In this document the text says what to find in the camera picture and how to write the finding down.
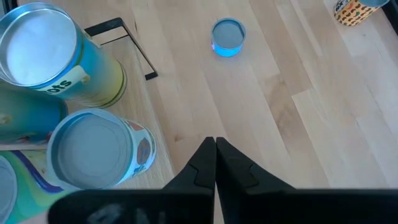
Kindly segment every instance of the orange patterned container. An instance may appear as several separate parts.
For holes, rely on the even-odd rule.
[[[337,21],[356,26],[389,0],[339,0],[334,8]]]

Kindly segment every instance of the small cylindrical container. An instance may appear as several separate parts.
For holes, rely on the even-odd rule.
[[[224,18],[211,29],[211,47],[222,57],[232,57],[239,53],[246,38],[246,30],[241,22]]]
[[[19,223],[46,211],[67,191],[47,173],[45,150],[0,151],[0,223]]]
[[[356,26],[389,0],[339,0],[335,4],[336,20],[346,26]]]
[[[147,170],[155,155],[146,127],[100,109],[67,116],[47,147],[49,171],[68,190],[114,187]]]
[[[0,81],[0,144],[43,144],[68,114],[60,98]]]
[[[0,77],[16,86],[105,108],[126,89],[121,64],[59,7],[30,3],[0,20]]]

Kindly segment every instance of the wooden floor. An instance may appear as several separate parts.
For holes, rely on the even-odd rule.
[[[82,27],[122,17],[159,70],[147,82],[176,171],[206,136],[295,187],[398,187],[398,36],[384,13],[340,25],[335,0],[53,0]],[[247,30],[221,58],[210,29]]]

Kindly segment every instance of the wooden table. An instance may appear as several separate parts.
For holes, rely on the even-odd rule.
[[[143,60],[141,60],[139,51],[132,43],[129,37],[124,37],[114,42],[103,45],[103,49],[111,53],[117,60],[119,60],[127,73],[127,88],[123,97],[112,107],[107,110],[114,114],[138,121],[147,126],[155,136],[157,143],[157,155],[154,164],[151,168],[133,179],[127,180],[122,184],[116,186],[117,189],[159,189],[162,188],[174,177],[174,169],[170,163],[170,157],[167,146],[162,134],[156,113],[150,102],[147,92],[144,72],[142,69]],[[83,107],[68,102],[69,112],[72,113]],[[45,146],[12,146],[9,149],[29,149],[45,148]],[[24,223],[45,223],[46,214],[43,213],[37,217],[31,218]]]

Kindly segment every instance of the can lid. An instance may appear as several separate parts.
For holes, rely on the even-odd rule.
[[[15,8],[0,20],[0,56],[5,81],[34,86],[51,80],[70,63],[77,31],[69,15],[46,3]]]
[[[0,156],[0,223],[5,223],[15,206],[17,177],[6,158]]]
[[[224,18],[216,22],[212,29],[213,41],[222,48],[233,49],[242,45],[246,30],[241,22]]]
[[[87,109],[67,116],[55,128],[47,162],[64,189],[105,189],[127,172],[131,149],[129,131],[117,116]]]

